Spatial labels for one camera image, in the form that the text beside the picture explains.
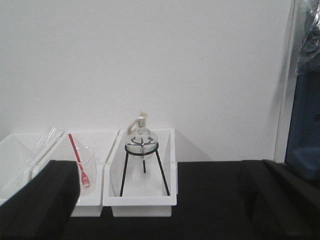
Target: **glass beaker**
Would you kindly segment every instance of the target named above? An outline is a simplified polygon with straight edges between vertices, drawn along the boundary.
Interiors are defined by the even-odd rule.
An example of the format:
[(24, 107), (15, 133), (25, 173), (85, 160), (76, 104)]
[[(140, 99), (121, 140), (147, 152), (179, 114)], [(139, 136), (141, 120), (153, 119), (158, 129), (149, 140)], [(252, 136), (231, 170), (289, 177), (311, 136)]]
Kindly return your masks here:
[(80, 181), (80, 195), (87, 195), (95, 191), (97, 182), (97, 165), (95, 150), (92, 147), (76, 148), (80, 161), (77, 162)]

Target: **black tripod stand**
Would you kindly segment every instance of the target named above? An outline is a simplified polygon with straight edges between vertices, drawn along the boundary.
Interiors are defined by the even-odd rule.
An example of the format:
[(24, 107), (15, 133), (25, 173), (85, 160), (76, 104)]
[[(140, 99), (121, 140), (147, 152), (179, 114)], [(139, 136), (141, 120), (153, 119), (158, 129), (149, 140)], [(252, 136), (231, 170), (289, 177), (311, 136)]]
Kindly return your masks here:
[[(127, 146), (124, 146), (124, 150), (125, 150), (125, 162), (124, 162), (124, 169), (123, 169), (123, 175), (122, 175), (122, 183), (121, 183), (120, 197), (122, 197), (122, 194), (123, 194), (123, 192), (124, 192), (124, 185), (125, 185), (125, 179), (126, 179), (126, 172), (127, 172), (127, 165), (128, 165), (129, 155), (133, 155), (133, 156), (146, 156), (146, 155), (152, 154), (152, 153), (154, 153), (154, 152), (155, 152), (156, 158), (157, 158), (157, 160), (158, 160), (158, 164), (159, 164), (159, 167), (160, 167), (160, 171), (161, 171), (162, 179), (163, 179), (163, 182), (164, 182), (166, 194), (167, 194), (168, 196), (170, 196), (170, 192), (169, 192), (169, 189), (168, 189), (168, 185), (167, 185), (165, 173), (164, 173), (164, 170), (163, 170), (163, 168), (162, 168), (161, 161), (160, 161), (160, 157), (159, 157), (159, 153), (158, 153), (158, 148), (159, 148), (159, 143), (157, 143), (155, 149), (153, 149), (152, 151), (143, 152), (143, 153), (135, 153), (135, 152), (129, 151), (128, 148), (127, 148)], [(145, 161), (144, 161), (144, 160), (143, 160), (143, 172), (144, 172), (144, 173), (146, 172), (146, 164), (145, 164)]]

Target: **blue container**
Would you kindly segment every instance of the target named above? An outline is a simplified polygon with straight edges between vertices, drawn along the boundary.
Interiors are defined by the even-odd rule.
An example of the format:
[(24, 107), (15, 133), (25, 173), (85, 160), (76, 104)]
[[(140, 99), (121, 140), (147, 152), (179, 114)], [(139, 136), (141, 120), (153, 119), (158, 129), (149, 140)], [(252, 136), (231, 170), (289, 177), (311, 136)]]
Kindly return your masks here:
[(320, 179), (320, 72), (297, 78), (285, 162), (304, 179)]

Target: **plastic bag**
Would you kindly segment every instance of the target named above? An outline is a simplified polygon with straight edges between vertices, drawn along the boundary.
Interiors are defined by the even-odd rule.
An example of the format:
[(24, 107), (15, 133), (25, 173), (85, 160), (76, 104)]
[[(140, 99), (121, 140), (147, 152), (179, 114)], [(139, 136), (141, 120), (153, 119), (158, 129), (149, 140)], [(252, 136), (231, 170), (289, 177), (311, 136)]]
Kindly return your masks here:
[(296, 73), (320, 72), (320, 0), (305, 0), (308, 12), (305, 38), (299, 52)]

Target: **tripod leg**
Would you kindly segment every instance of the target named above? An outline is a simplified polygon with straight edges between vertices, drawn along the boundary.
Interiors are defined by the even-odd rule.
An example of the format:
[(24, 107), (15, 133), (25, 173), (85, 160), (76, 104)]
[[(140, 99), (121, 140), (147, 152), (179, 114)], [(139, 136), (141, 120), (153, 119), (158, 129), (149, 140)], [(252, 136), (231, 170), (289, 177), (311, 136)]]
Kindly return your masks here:
[(129, 153), (126, 152), (126, 154), (125, 154), (125, 161), (124, 161), (124, 168), (123, 168), (123, 175), (122, 175), (122, 183), (121, 183), (120, 197), (122, 197), (122, 194), (123, 194), (123, 192), (124, 192), (124, 185), (125, 185), (125, 179), (126, 179), (128, 158), (129, 158)]
[(163, 182), (164, 182), (164, 186), (165, 186), (166, 194), (167, 194), (168, 196), (170, 196), (170, 192), (169, 192), (169, 189), (168, 189), (168, 185), (167, 185), (167, 181), (166, 181), (165, 173), (164, 173), (164, 170), (163, 170), (163, 168), (162, 168), (161, 161), (160, 161), (160, 157), (159, 157), (158, 149), (155, 151), (155, 154), (156, 154), (156, 158), (158, 159), (158, 163), (159, 163), (159, 167), (160, 167), (160, 171), (161, 171), (162, 179), (163, 179)]
[(143, 172), (146, 173), (146, 160), (143, 160), (142, 163), (143, 163)]

